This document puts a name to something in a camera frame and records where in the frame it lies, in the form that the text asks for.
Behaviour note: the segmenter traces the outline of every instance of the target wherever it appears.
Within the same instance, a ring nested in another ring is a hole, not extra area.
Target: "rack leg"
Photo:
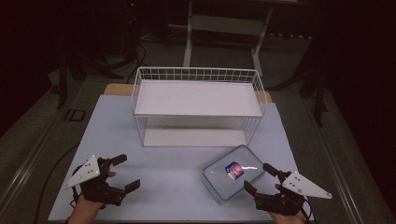
[[[262,23],[262,30],[259,35],[259,42],[257,43],[256,48],[251,50],[251,57],[253,59],[254,69],[256,69],[259,72],[261,77],[262,77],[262,65],[260,64],[259,52],[260,52],[260,48],[262,47],[262,41],[265,38],[265,33],[267,31],[272,12],[273,9],[270,7],[268,9],[265,21]]]
[[[314,118],[317,121],[318,126],[322,127],[321,122],[321,112],[323,110],[327,111],[326,106],[323,103],[323,95],[324,95],[324,84],[326,80],[326,72],[322,71],[319,76],[318,86],[317,86],[317,98],[315,101],[315,108],[314,108]]]
[[[187,20],[187,44],[186,44],[186,51],[184,52],[183,67],[190,67],[190,63],[191,63],[191,49],[192,49],[192,44],[191,44],[191,33],[192,33],[191,18],[192,18],[192,1],[190,0],[190,2],[189,2],[189,18]]]
[[[59,102],[57,109],[62,109],[67,100],[67,67],[65,48],[62,47],[59,58]]]

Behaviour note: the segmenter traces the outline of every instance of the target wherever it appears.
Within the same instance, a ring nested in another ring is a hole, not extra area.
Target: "sticker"
[[[234,180],[245,173],[242,169],[242,166],[240,166],[236,161],[233,161],[228,166],[226,166],[225,172],[227,172],[227,175]]]

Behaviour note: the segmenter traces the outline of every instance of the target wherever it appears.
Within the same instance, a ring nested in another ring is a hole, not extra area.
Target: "robotic hand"
[[[281,187],[279,193],[268,195],[258,193],[250,183],[244,182],[245,190],[254,197],[256,208],[259,210],[277,213],[283,216],[295,216],[302,211],[305,219],[309,220],[308,215],[303,209],[306,201],[304,196],[312,196],[330,199],[332,195],[320,188],[316,184],[298,173],[282,172],[268,163],[262,167],[263,170],[272,176],[277,176]]]
[[[107,172],[110,170],[110,165],[115,166],[125,161],[127,161],[126,155],[119,155],[113,159],[102,159],[92,156],[75,170],[63,189],[73,188],[73,199],[76,202],[79,196],[76,185],[80,184],[81,193],[85,199],[92,202],[120,206],[122,199],[128,193],[140,187],[140,179],[128,184],[124,189],[116,189],[107,184]]]

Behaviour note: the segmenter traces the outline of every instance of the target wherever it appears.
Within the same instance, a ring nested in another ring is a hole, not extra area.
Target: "black stand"
[[[106,77],[123,79],[123,77],[117,76],[78,50],[63,46],[59,57],[59,86],[55,91],[55,93],[59,94],[57,109],[62,109],[67,100],[67,69],[70,71],[74,80],[84,81],[87,76],[83,66],[84,63]]]
[[[323,94],[324,94],[324,84],[326,80],[326,74],[328,73],[327,66],[319,66],[313,69],[310,69],[300,75],[295,75],[292,78],[277,84],[273,87],[265,88],[268,91],[280,91],[283,88],[288,87],[289,85],[296,83],[298,81],[304,80],[304,85],[300,88],[300,94],[302,97],[308,98],[310,97],[314,90],[317,90],[315,108],[314,108],[314,118],[319,126],[322,126],[321,123],[321,112],[327,112],[326,105],[323,102]]]

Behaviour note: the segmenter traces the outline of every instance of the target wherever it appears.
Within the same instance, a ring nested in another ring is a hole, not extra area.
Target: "white tabletop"
[[[263,162],[284,171],[297,171],[276,105],[268,105],[262,122],[248,146]],[[201,221],[249,222],[270,220],[255,209],[244,190],[218,204],[202,182],[202,171],[231,147],[143,147],[131,110],[131,97],[102,95],[78,147],[64,183],[92,155],[113,158],[126,154],[128,161],[115,166],[111,187],[141,180],[140,189],[128,194],[117,207],[109,205],[97,220],[117,222]],[[261,193],[275,194],[277,177],[263,175],[253,185]],[[66,220],[73,208],[72,190],[61,189],[49,215],[51,221]]]

